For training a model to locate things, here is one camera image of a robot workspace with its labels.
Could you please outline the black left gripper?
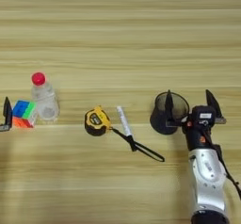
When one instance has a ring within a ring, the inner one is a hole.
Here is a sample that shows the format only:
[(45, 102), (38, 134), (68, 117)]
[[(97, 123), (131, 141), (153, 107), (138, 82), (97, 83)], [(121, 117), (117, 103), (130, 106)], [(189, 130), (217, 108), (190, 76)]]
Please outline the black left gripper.
[(5, 124), (0, 125), (0, 132), (9, 131), (12, 127), (12, 108), (8, 98), (5, 99), (3, 115), (5, 117)]

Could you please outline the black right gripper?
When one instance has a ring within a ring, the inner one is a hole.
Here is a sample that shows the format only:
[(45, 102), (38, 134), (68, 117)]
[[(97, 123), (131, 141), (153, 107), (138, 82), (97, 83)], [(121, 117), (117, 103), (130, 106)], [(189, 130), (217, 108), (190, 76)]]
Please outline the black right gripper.
[(211, 138), (211, 129), (215, 124), (225, 124), (226, 120), (222, 118), (219, 103), (210, 90), (205, 90), (206, 102), (208, 109), (215, 114), (215, 121), (198, 120), (193, 121), (191, 118), (185, 120), (174, 121), (172, 115), (173, 100), (171, 91), (169, 90), (165, 102), (165, 111), (167, 118), (166, 122), (168, 127), (181, 127), (185, 134), (187, 148), (191, 152), (196, 149), (212, 149), (219, 152), (221, 150), (218, 144), (214, 144)]

